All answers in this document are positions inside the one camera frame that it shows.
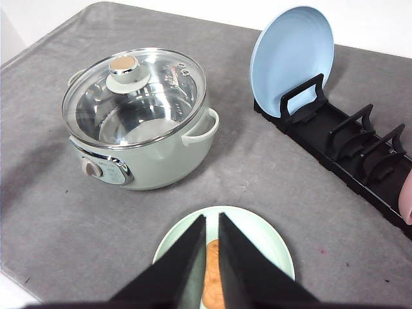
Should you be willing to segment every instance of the black dish rack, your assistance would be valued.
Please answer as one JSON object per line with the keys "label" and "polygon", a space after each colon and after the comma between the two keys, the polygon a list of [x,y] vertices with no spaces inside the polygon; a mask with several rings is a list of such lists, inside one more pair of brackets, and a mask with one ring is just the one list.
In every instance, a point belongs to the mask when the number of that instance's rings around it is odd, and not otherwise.
{"label": "black dish rack", "polygon": [[[329,103],[322,82],[323,74],[318,74],[283,95],[280,118],[265,113],[256,101],[254,110],[307,150],[353,192],[369,201],[412,240],[412,226],[404,222],[398,209],[400,190],[412,170],[412,159],[400,142],[405,125],[380,137],[369,118],[372,104],[349,116]],[[288,101],[312,86],[315,86],[316,99],[290,115]]]}

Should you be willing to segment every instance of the electric hot pot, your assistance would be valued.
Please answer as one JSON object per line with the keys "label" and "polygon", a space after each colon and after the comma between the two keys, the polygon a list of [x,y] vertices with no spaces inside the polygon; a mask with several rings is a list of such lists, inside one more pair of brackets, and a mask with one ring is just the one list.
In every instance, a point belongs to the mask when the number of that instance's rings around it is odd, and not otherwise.
{"label": "electric hot pot", "polygon": [[118,53],[77,72],[62,116],[84,173],[132,190],[188,175],[219,127],[203,70],[160,48]]}

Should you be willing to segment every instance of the plate rim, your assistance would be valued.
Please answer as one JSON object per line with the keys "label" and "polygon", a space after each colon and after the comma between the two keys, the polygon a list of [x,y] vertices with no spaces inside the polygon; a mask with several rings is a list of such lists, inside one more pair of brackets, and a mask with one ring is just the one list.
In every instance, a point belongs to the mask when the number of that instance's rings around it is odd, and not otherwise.
{"label": "plate rim", "polygon": [[204,212],[204,211],[206,211],[206,210],[216,209],[216,208],[229,208],[229,209],[232,209],[232,210],[235,210],[235,211],[247,212],[249,215],[258,217],[258,218],[268,227],[268,229],[273,232],[273,234],[274,234],[274,235],[279,239],[279,241],[281,242],[283,248],[284,248],[285,251],[286,251],[286,255],[287,255],[287,257],[288,257],[288,261],[289,261],[290,266],[291,266],[291,270],[292,270],[292,273],[291,273],[292,276],[291,276],[291,278],[292,278],[293,280],[295,280],[295,266],[294,266],[294,262],[293,262],[293,260],[292,260],[292,256],[290,255],[288,246],[286,245],[285,241],[283,240],[282,236],[278,233],[278,231],[277,231],[267,220],[265,220],[264,218],[262,218],[261,216],[259,216],[259,215],[256,214],[255,212],[252,212],[252,211],[250,211],[250,210],[248,210],[248,209],[245,209],[245,208],[241,208],[241,207],[237,207],[237,206],[230,206],[230,205],[215,205],[215,206],[210,206],[210,207],[204,207],[204,208],[201,208],[201,209],[198,209],[198,210],[196,210],[196,211],[191,212],[190,214],[184,216],[182,219],[180,219],[179,221],[177,221],[177,222],[168,230],[168,232],[165,234],[165,236],[162,238],[161,242],[160,242],[159,245],[157,246],[156,252],[154,253],[154,256],[153,256],[152,264],[154,264],[154,263],[156,262],[156,258],[158,257],[160,248],[162,247],[162,245],[163,245],[164,242],[166,241],[167,237],[172,233],[172,231],[173,231],[174,229],[177,228],[177,226],[178,226],[181,222],[185,221],[187,218],[193,216],[193,215],[196,214],[197,212]]}

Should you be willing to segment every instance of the gray tablecloth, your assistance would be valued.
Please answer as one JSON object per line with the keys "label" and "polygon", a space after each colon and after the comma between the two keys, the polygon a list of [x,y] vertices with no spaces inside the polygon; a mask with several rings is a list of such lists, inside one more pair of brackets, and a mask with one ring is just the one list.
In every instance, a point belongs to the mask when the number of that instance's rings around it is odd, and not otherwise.
{"label": "gray tablecloth", "polygon": [[[297,281],[323,301],[412,303],[412,243],[252,109],[259,31],[113,3],[81,11],[1,70],[1,266],[43,301],[106,300],[146,268],[182,216],[235,205],[284,237]],[[196,59],[221,127],[182,181],[133,192],[84,176],[61,118],[67,80],[123,50]],[[347,113],[372,103],[383,135],[412,151],[412,60],[336,46],[326,94]]]}

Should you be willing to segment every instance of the blue plate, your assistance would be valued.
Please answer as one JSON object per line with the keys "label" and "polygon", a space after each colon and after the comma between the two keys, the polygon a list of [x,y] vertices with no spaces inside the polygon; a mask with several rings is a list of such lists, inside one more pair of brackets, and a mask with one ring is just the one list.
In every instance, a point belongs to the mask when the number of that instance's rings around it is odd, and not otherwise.
{"label": "blue plate", "polygon": [[[279,118],[281,97],[323,73],[323,86],[333,62],[333,35],[321,12],[307,6],[281,14],[257,39],[250,61],[250,83],[260,107]],[[293,114],[315,100],[315,86],[289,100]]]}

